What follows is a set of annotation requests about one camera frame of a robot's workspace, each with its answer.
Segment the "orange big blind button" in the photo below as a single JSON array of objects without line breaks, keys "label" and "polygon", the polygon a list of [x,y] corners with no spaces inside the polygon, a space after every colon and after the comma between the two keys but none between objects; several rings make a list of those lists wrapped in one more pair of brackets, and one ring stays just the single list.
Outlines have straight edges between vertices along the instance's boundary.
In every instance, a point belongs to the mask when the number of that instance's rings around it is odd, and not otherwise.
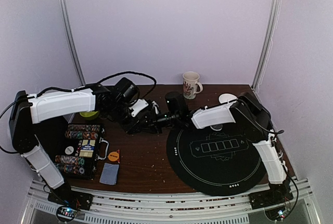
[{"label": "orange big blind button", "polygon": [[108,154],[108,159],[111,162],[120,162],[120,153],[119,151],[112,151]]}]

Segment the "clear dealer button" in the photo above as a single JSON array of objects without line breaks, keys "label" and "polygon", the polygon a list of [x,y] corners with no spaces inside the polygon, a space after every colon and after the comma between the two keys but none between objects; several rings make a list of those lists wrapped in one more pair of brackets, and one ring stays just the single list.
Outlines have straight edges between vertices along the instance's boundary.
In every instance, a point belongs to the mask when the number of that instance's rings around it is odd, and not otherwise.
[{"label": "clear dealer button", "polygon": [[222,124],[212,125],[212,126],[210,126],[210,128],[214,131],[221,131],[223,128],[223,125]]}]

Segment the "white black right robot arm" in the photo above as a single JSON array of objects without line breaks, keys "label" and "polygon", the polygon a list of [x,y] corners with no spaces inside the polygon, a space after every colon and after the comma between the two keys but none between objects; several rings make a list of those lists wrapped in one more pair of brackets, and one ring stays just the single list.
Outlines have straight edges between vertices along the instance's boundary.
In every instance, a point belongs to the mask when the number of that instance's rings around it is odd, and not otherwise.
[{"label": "white black right robot arm", "polygon": [[211,196],[249,191],[263,177],[268,189],[250,194],[253,208],[294,198],[294,185],[271,116],[251,94],[222,94],[220,103],[190,111],[176,92],[165,97],[168,112],[158,114],[158,129],[170,127],[166,142],[169,163],[193,189]]}]

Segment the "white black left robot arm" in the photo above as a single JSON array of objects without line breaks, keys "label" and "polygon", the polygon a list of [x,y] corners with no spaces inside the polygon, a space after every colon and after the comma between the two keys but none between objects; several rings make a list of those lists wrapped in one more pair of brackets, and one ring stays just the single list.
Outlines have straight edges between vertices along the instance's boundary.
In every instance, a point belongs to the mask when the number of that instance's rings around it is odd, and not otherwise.
[{"label": "white black left robot arm", "polygon": [[14,102],[1,113],[3,116],[8,110],[11,111],[9,129],[13,151],[4,148],[1,151],[21,155],[44,179],[57,200],[74,207],[80,199],[43,147],[44,141],[58,141],[53,134],[39,138],[38,128],[46,133],[51,129],[51,124],[65,115],[98,111],[117,122],[128,134],[159,133],[158,107],[140,95],[139,88],[125,78],[126,74],[148,78],[156,85],[156,79],[150,75],[123,71],[71,90],[51,86],[37,94],[19,91]]}]

